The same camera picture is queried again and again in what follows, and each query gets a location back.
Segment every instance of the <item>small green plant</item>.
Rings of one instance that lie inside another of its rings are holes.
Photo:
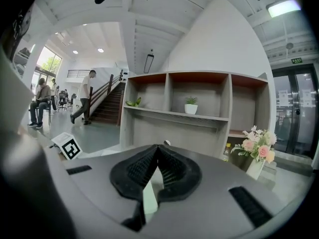
[[[197,101],[198,101],[198,98],[192,98],[192,97],[186,98],[187,105],[195,105]]]
[[[142,100],[142,98],[138,98],[138,99],[136,100],[136,102],[126,101],[125,103],[126,103],[128,106],[139,107],[139,104],[140,104],[141,100]]]

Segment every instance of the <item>flower bouquet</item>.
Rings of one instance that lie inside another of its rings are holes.
[[[243,141],[243,144],[236,144],[231,150],[231,153],[235,150],[242,150],[238,153],[239,156],[251,156],[256,162],[266,160],[268,163],[274,161],[275,153],[271,148],[276,143],[277,137],[274,133],[268,130],[257,130],[256,126],[251,128],[251,132],[243,131],[247,139]]]

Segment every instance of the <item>gray shelving unit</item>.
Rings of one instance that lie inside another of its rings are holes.
[[[195,115],[184,112],[185,98],[198,98]],[[167,72],[130,77],[124,101],[122,149],[162,144],[220,157],[228,137],[244,137],[255,124],[269,129],[270,94],[266,74],[260,78],[214,71]]]

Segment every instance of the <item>dark pants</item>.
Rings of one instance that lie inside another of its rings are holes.
[[[37,102],[32,102],[30,105],[31,122],[42,124],[43,110],[45,108],[48,108],[48,106],[49,105],[47,102],[43,102],[40,104],[38,104]],[[37,107],[39,107],[38,122],[36,122],[36,116],[35,116],[35,108],[37,108]]]
[[[51,103],[52,103],[53,109],[56,111],[56,106],[55,106],[54,97],[55,97],[55,96],[51,96]]]
[[[88,121],[89,118],[87,111],[89,108],[89,100],[87,98],[80,98],[80,101],[82,103],[82,107],[73,114],[73,117],[77,118],[81,114],[84,114],[84,121]]]

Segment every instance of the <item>person's hair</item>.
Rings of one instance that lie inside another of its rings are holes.
[[[41,78],[38,82],[38,84],[41,86],[43,83],[45,83],[45,79],[44,78]]]

